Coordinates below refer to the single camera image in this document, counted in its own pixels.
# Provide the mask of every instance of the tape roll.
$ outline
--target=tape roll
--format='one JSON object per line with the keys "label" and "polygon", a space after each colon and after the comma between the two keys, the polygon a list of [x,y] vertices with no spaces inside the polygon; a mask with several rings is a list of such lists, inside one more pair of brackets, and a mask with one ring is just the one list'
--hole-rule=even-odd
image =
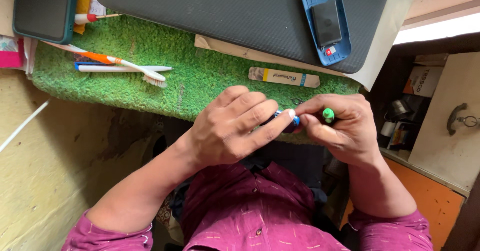
{"label": "tape roll", "polygon": [[391,137],[396,125],[397,124],[393,122],[385,122],[383,124],[383,127],[381,128],[380,133],[386,137]]}

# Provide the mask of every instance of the blue phone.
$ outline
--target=blue phone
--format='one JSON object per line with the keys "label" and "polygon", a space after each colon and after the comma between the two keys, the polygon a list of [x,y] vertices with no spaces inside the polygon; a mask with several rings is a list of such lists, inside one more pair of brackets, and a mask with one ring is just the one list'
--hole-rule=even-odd
{"label": "blue phone", "polygon": [[77,0],[15,0],[13,31],[55,44],[72,40]]}

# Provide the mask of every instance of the toothbrush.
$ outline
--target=toothbrush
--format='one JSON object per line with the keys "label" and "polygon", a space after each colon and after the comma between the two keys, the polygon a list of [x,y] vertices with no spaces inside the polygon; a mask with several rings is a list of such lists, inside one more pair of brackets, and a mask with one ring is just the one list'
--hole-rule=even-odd
{"label": "toothbrush", "polygon": [[63,49],[63,50],[70,51],[70,52],[73,52],[73,53],[76,53],[76,54],[80,54],[82,56],[85,56],[87,58],[91,58],[93,60],[99,61],[99,62],[104,63],[104,64],[123,64],[125,66],[134,68],[134,69],[139,70],[142,73],[144,73],[145,74],[145,76],[143,76],[144,81],[146,81],[146,82],[148,82],[152,85],[159,86],[160,88],[166,88],[167,87],[167,84],[165,83],[165,76],[162,76],[161,74],[158,74],[154,71],[142,68],[142,67],[140,67],[136,64],[132,64],[132,63],[126,61],[126,60],[119,59],[119,58],[112,57],[112,56],[103,55],[103,54],[97,54],[97,53],[85,51],[85,50],[80,49],[80,48],[78,48],[76,46],[73,46],[73,45],[58,45],[58,44],[53,44],[53,43],[46,42],[46,41],[43,41],[43,42],[45,42],[49,45],[55,46],[59,49]]}

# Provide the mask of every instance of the green screwdriver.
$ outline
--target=green screwdriver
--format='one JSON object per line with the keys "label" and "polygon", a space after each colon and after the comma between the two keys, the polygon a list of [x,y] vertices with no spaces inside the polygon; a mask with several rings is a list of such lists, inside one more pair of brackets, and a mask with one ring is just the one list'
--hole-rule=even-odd
{"label": "green screwdriver", "polygon": [[333,113],[333,110],[330,108],[325,108],[325,110],[322,113],[323,119],[328,123],[332,123],[332,121],[335,119],[335,114]]}

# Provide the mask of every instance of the white pen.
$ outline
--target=white pen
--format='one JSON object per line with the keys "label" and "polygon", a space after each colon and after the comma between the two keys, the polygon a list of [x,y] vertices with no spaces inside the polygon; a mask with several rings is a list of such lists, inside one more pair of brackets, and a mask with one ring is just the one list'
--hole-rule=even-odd
{"label": "white pen", "polygon": [[[154,72],[170,71],[173,68],[167,66],[141,66]],[[108,65],[78,65],[77,70],[81,72],[140,72],[128,66],[108,66]]]}

